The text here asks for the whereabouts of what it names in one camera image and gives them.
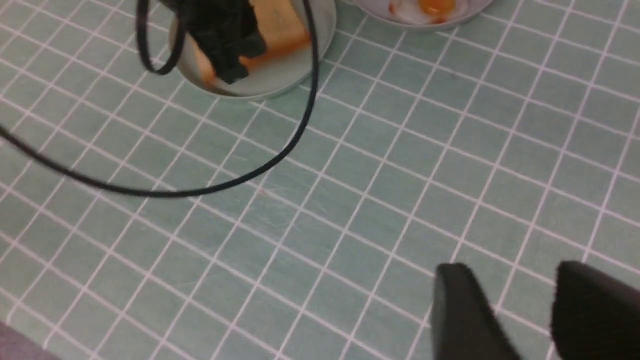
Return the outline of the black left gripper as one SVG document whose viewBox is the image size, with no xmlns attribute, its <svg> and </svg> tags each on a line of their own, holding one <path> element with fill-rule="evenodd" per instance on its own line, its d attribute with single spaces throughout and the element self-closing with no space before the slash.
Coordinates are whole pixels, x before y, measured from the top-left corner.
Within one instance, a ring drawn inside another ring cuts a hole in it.
<svg viewBox="0 0 640 360">
<path fill-rule="evenodd" d="M 248 0 L 162 0 L 176 15 L 177 31 L 168 60 L 173 69 L 185 47 L 186 37 L 225 84 L 235 84 L 249 75 L 241 59 L 256 59 L 267 52 L 258 18 Z"/>
</svg>

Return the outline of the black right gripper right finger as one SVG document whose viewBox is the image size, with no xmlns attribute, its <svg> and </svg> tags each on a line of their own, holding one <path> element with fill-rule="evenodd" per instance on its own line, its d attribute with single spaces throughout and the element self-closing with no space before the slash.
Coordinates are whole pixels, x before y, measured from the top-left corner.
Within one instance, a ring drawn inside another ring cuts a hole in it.
<svg viewBox="0 0 640 360">
<path fill-rule="evenodd" d="M 550 333 L 562 360 L 638 360 L 639 289 L 582 262 L 563 261 Z"/>
</svg>

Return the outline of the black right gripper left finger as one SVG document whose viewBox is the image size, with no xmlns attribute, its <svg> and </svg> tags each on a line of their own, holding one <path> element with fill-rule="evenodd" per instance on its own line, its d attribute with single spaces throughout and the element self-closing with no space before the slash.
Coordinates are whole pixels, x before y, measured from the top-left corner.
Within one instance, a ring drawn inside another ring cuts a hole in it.
<svg viewBox="0 0 640 360">
<path fill-rule="evenodd" d="M 430 337 L 434 360 L 520 360 L 473 271 L 462 263 L 435 269 Z"/>
</svg>

